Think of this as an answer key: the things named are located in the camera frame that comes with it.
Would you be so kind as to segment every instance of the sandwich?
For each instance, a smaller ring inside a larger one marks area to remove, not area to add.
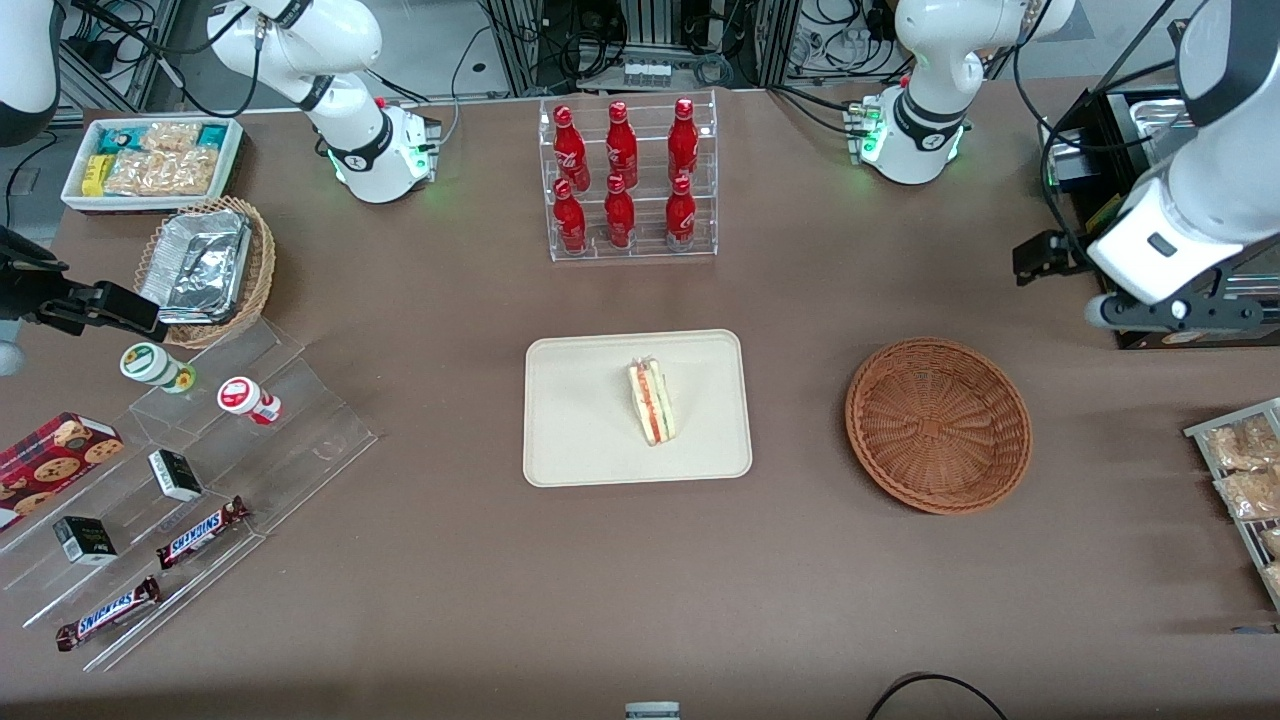
[[[653,357],[636,360],[627,366],[631,377],[631,393],[640,414],[640,427],[649,445],[667,442],[676,437],[676,415],[671,411],[671,397],[667,395],[667,379],[662,368]]]

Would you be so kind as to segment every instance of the brown tablecloth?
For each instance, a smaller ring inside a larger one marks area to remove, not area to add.
[[[1083,85],[1032,91],[1057,111]],[[439,182],[387,206],[334,182],[303,115],[244,115],[266,314],[385,437],[110,673],[0,615],[4,715],[847,717],[911,670],[1012,717],[1274,712],[1280,646],[1228,629],[1275,616],[1180,429],[1280,395],[1275,352],[1120,352],[1082,320],[1091,279],[1015,287],[1010,249],[1050,215],[1009,83],[923,187],[764,92],[718,99],[721,255],[644,268],[548,260],[536,102],[466,106]],[[69,211],[54,249],[127,283],[155,223]],[[525,482],[531,342],[692,328],[742,340],[745,478]],[[984,352],[1030,409],[1030,471],[991,511],[915,512],[850,451],[850,377],[916,334]],[[140,395],[127,334],[20,341],[0,442]]]

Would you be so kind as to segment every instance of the wicker basket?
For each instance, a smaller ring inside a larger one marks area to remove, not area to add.
[[[183,208],[178,211],[182,215],[196,215],[200,213],[214,213],[216,210],[236,210],[243,213],[253,222],[253,236],[250,238],[248,259],[244,261],[244,279],[241,281],[239,307],[236,315],[220,325],[169,325],[169,336],[165,342],[191,350],[209,347],[215,340],[243,329],[253,324],[253,320],[262,313],[266,305],[266,296],[271,292],[271,273],[275,272],[275,241],[271,238],[271,228],[266,227],[262,215],[243,200],[236,197],[219,197]],[[151,233],[151,242],[142,251],[142,261],[133,274],[133,291],[141,292],[142,281],[151,268],[151,254],[155,252],[156,241],[160,238],[160,228]]]
[[[886,492],[940,515],[977,512],[1023,479],[1032,425],[1014,383],[957,342],[920,337],[882,347],[845,397],[845,429]]]

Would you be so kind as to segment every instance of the red bottle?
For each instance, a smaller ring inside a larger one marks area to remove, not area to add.
[[[609,172],[622,176],[627,188],[640,182],[640,151],[636,131],[627,120],[627,104],[621,100],[609,104],[609,135],[604,138],[609,151]]]
[[[556,178],[552,190],[556,192],[552,214],[556,215],[556,229],[564,252],[581,255],[586,252],[586,215],[582,214],[582,205],[573,197],[573,186],[567,179]]]
[[[689,195],[689,176],[680,176],[671,183],[667,199],[667,247],[684,252],[694,245],[694,213],[698,205]]]
[[[675,182],[681,174],[692,177],[698,169],[698,127],[694,126],[694,101],[676,100],[676,122],[667,136],[667,174]]]
[[[586,169],[586,143],[582,133],[573,127],[573,113],[559,105],[552,113],[556,120],[556,164],[561,176],[573,183],[573,190],[586,192],[591,187],[591,172]]]
[[[609,196],[604,199],[604,217],[609,222],[609,243],[627,250],[636,240],[636,205],[627,193],[622,176],[609,176]]]

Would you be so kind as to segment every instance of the cookie box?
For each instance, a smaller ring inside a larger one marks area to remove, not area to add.
[[[0,532],[123,447],[115,428],[63,413],[0,452]]]

